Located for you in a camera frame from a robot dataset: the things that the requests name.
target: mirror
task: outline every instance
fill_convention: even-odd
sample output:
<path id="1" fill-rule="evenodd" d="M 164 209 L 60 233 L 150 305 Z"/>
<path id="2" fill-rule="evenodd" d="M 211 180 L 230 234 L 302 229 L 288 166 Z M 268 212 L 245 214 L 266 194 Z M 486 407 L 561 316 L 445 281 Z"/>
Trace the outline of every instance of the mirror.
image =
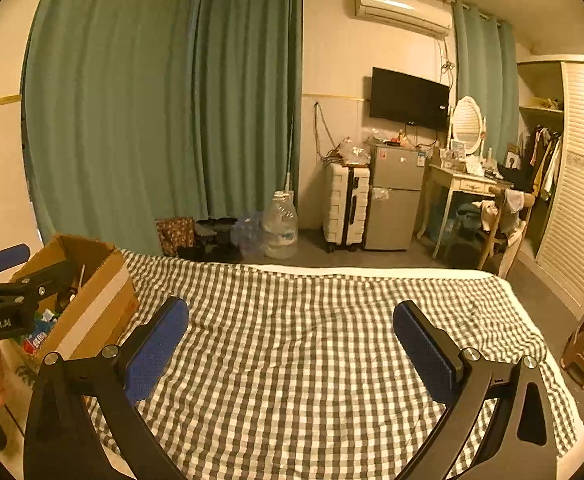
<path id="1" fill-rule="evenodd" d="M 483 116 L 470 96 L 459 99 L 452 117 L 452 138 L 466 145 L 466 155 L 472 155 L 481 144 Z"/>

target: cardboard box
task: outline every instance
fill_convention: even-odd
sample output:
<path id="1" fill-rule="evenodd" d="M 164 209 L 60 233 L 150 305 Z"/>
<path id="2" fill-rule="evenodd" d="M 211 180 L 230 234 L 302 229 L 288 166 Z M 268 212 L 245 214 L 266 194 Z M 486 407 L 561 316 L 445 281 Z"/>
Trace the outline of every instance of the cardboard box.
<path id="1" fill-rule="evenodd" d="M 78 236 L 56 235 L 31 257 L 12 277 L 17 281 L 26 274 L 62 260 L 75 264 L 73 287 L 78 289 L 83 266 L 82 286 L 68 304 L 56 325 L 34 355 L 16 342 L 14 345 L 27 364 L 35 370 L 43 358 L 56 351 L 64 359 L 97 355 L 109 344 L 116 344 L 138 309 L 132 279 L 123 255 L 111 244 Z M 54 312 L 56 294 L 41 301 L 38 311 Z"/>

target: white bed edge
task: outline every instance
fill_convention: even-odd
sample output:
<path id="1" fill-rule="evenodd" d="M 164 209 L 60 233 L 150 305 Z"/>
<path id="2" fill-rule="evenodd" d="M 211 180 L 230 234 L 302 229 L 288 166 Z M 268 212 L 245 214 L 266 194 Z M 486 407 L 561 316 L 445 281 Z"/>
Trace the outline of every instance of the white bed edge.
<path id="1" fill-rule="evenodd" d="M 268 272 L 282 272 L 285 274 L 302 274 L 304 276 L 324 276 L 330 274 L 342 274 L 345 276 L 363 276 L 369 278 L 428 278 L 440 280 L 478 280 L 482 278 L 490 278 L 493 274 L 483 272 L 482 270 L 459 270 L 459 269 L 373 269 L 367 267 L 288 267 L 282 265 L 251 265 L 259 270 L 266 270 Z M 533 330 L 535 333 L 543 337 L 539 328 L 532 321 L 530 314 L 523 308 L 517 297 L 512 291 L 510 284 L 499 278 L 503 284 L 510 301 L 515 306 L 521 319 Z M 546 362 L 548 363 L 555 380 L 562 385 L 569 393 L 568 402 L 570 403 L 570 410 L 574 418 L 576 427 L 576 443 L 571 450 L 562 456 L 556 465 L 557 480 L 568 480 L 579 466 L 584 461 L 584 425 L 579 415 L 579 410 L 576 407 L 576 402 L 570 394 L 568 387 L 563 380 L 561 369 L 557 364 L 554 356 L 548 354 Z"/>

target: blue gripper pad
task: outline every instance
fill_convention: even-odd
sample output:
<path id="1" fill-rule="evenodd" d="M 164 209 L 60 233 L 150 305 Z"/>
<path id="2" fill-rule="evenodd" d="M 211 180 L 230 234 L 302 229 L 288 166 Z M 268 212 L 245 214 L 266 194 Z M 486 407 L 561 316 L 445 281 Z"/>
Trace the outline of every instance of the blue gripper pad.
<path id="1" fill-rule="evenodd" d="M 30 248 L 26 244 L 15 245 L 0 251 L 0 272 L 24 264 L 30 259 Z"/>
<path id="2" fill-rule="evenodd" d="M 436 402 L 446 406 L 458 396 L 463 378 L 460 349 L 443 330 L 434 328 L 413 301 L 402 301 L 392 316 L 394 333 Z"/>
<path id="3" fill-rule="evenodd" d="M 152 393 L 185 334 L 189 318 L 188 305 L 181 298 L 168 298 L 152 319 L 135 328 L 123 343 L 123 355 L 133 348 L 124 375 L 125 392 L 130 402 L 147 399 Z"/>

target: vanity table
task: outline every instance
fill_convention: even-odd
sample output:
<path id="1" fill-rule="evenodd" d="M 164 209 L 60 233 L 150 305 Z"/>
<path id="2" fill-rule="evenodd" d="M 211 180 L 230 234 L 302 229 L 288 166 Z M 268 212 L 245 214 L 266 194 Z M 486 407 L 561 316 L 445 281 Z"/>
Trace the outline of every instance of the vanity table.
<path id="1" fill-rule="evenodd" d="M 446 201 L 445 211 L 443 212 L 441 228 L 438 230 L 437 245 L 434 247 L 434 254 L 432 254 L 434 258 L 437 257 L 438 249 L 441 245 L 443 231 L 446 228 L 446 219 L 448 218 L 448 214 L 450 214 L 452 195 L 455 191 L 463 191 L 466 193 L 492 197 L 494 195 L 489 191 L 490 186 L 496 186 L 502 189 L 509 189 L 512 187 L 512 184 L 509 182 L 494 180 L 486 176 L 474 176 L 467 173 L 448 170 L 439 166 L 430 166 L 430 172 L 425 188 L 423 224 L 421 225 L 421 229 L 416 235 L 417 240 L 423 236 L 425 229 L 428 226 L 428 220 L 430 219 L 430 207 L 432 206 L 432 194 L 434 193 L 434 188 L 437 185 L 447 188 L 448 199 Z"/>

